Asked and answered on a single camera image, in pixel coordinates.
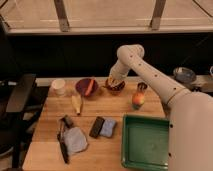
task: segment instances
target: bowl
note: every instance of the bowl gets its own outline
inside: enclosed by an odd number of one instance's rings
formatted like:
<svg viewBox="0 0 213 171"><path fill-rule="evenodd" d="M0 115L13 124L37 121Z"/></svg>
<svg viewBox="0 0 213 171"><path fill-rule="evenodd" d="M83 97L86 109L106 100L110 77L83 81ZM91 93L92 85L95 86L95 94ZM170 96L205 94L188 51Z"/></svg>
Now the bowl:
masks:
<svg viewBox="0 0 213 171"><path fill-rule="evenodd" d="M196 74L189 68L177 67L173 71L174 79L180 83L189 84L196 80Z"/></svg>
<svg viewBox="0 0 213 171"><path fill-rule="evenodd" d="M108 79L105 81L105 88L112 94L112 95L118 95L125 87L125 82L122 81L120 84L118 84L115 87L111 87L108 83Z"/></svg>
<svg viewBox="0 0 213 171"><path fill-rule="evenodd" d="M76 85L75 85L75 89L76 91L82 95L83 97L89 97L89 96L92 96L98 89L98 83L97 81L94 79L94 82L93 82L93 85L92 85L92 88L91 88L91 91L88 93L88 94L85 94L87 89L88 89L88 86L91 82L91 78L83 78L81 80L79 80Z"/></svg>

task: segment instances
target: black wall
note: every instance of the black wall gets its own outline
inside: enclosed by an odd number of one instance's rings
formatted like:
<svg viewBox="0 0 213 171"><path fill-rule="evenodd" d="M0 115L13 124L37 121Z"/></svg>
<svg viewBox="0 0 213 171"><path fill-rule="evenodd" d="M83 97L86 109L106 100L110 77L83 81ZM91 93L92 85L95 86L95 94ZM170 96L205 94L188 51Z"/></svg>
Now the black wall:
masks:
<svg viewBox="0 0 213 171"><path fill-rule="evenodd" d="M134 43L142 44L145 60L166 74L171 75L177 66L189 67L196 74L207 74L213 65L212 33L9 36L8 41L1 34L0 39L3 44L0 48L1 75L107 76L117 60L117 48Z"/></svg>

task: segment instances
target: chocolate bar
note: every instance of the chocolate bar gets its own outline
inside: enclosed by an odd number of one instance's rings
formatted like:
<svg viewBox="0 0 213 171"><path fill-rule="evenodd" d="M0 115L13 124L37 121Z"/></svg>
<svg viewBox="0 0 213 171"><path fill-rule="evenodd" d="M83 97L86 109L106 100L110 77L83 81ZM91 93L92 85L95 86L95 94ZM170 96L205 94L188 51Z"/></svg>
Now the chocolate bar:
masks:
<svg viewBox="0 0 213 171"><path fill-rule="evenodd" d="M89 133L89 136L93 137L93 138L97 138L100 131L101 131L101 128L104 124L104 118L98 116L92 126L92 129L90 130L90 133Z"/></svg>

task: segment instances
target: gray cloth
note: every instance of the gray cloth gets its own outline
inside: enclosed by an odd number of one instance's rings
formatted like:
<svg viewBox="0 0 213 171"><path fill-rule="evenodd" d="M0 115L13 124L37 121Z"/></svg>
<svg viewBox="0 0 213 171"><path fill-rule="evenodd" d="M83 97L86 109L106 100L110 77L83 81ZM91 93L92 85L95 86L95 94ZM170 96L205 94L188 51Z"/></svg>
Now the gray cloth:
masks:
<svg viewBox="0 0 213 171"><path fill-rule="evenodd" d="M64 132L64 142L69 155L84 151L87 148L87 140L80 128L74 127Z"/></svg>
<svg viewBox="0 0 213 171"><path fill-rule="evenodd" d="M102 126L100 135L110 138L113 134L116 121L114 119L104 118L104 124Z"/></svg>

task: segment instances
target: red bowl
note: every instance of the red bowl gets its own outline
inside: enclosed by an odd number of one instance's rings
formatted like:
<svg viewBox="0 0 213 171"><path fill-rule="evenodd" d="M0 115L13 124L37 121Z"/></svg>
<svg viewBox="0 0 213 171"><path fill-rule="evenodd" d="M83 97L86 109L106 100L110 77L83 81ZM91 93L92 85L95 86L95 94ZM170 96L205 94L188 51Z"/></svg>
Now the red bowl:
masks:
<svg viewBox="0 0 213 171"><path fill-rule="evenodd" d="M89 95L87 95L87 96L85 95L85 92L89 86L90 81L91 81L91 78L83 78L83 79L79 80L75 85L76 91L84 97L89 97L92 94L94 94L96 92L96 90L98 89L98 83L96 80L94 80L94 84L92 86L92 90L89 93Z"/></svg>

